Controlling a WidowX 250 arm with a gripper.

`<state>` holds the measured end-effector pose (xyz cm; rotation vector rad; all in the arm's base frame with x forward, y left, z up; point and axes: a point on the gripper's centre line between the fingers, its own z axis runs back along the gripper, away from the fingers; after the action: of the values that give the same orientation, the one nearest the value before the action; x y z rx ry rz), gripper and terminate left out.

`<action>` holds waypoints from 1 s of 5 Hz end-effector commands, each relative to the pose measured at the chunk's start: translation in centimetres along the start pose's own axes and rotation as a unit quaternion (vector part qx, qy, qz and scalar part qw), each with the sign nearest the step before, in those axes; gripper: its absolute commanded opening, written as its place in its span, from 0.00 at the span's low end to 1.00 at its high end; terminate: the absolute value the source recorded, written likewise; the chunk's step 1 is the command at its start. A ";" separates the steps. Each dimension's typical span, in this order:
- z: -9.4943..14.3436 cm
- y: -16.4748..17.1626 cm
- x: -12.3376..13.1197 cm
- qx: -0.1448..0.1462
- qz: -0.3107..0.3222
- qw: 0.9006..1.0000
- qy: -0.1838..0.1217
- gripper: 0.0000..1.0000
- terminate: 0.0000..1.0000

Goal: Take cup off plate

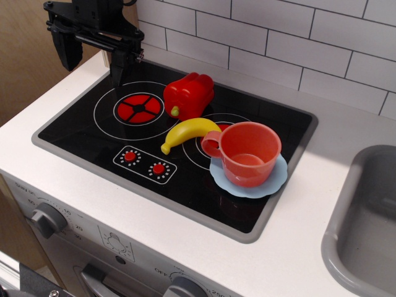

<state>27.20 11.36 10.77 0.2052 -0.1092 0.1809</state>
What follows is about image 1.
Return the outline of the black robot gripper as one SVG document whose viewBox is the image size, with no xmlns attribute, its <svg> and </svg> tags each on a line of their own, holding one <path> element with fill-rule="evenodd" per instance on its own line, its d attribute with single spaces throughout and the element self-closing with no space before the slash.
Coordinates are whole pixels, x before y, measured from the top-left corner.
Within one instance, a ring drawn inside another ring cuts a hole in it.
<svg viewBox="0 0 396 297">
<path fill-rule="evenodd" d="M 61 64 L 73 71 L 82 60 L 83 44 L 111 53 L 110 74 L 114 87 L 123 84 L 129 63 L 143 58 L 144 33 L 130 23 L 123 9 L 135 1 L 46 1 L 47 30 Z"/>
</svg>

